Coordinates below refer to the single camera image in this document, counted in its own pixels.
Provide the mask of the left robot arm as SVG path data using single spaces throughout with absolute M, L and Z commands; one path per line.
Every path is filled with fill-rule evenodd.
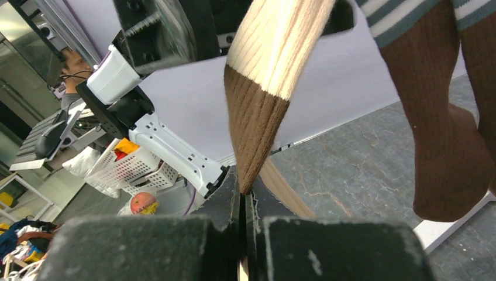
M 140 88 L 160 70 L 226 57 L 224 89 L 240 191 L 266 161 L 318 37 L 356 22 L 349 1 L 114 1 L 120 31 L 78 93 L 112 136 L 153 152 L 209 196 L 226 167 L 170 131 Z

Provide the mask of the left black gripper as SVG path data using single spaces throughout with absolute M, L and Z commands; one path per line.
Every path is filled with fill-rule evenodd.
M 114 1 L 113 45 L 139 74 L 225 56 L 251 1 Z

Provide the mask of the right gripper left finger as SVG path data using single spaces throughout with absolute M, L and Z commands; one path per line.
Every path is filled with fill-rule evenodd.
M 230 167 L 189 215 L 81 217 L 55 235 L 40 280 L 237 280 L 239 191 Z

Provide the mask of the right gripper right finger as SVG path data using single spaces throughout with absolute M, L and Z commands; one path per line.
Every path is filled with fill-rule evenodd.
M 435 280 L 402 222 L 298 217 L 261 179 L 245 202 L 250 280 Z

